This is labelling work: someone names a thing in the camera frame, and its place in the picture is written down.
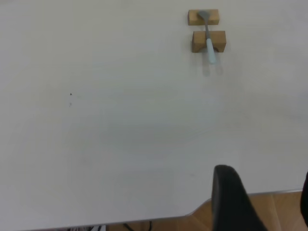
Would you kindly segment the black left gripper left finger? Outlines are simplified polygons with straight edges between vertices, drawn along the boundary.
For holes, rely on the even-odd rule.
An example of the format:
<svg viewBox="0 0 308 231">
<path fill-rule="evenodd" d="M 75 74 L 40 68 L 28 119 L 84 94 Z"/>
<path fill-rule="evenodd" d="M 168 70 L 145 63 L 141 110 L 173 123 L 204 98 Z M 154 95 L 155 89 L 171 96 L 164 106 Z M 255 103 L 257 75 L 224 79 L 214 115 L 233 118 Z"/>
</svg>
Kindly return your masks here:
<svg viewBox="0 0 308 231">
<path fill-rule="evenodd" d="M 217 165 L 212 185 L 212 230 L 266 231 L 234 168 Z"/>
</svg>

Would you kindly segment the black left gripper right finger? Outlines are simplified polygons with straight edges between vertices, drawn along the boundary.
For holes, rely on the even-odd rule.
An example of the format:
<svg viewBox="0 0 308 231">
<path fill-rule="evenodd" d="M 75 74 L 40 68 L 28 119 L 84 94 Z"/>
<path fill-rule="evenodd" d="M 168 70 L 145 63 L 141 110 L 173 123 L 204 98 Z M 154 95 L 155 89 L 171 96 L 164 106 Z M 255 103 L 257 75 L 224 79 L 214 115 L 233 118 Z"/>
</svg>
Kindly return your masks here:
<svg viewBox="0 0 308 231">
<path fill-rule="evenodd" d="M 308 220 L 308 172 L 306 174 L 300 198 L 300 211 L 304 220 Z"/>
</svg>

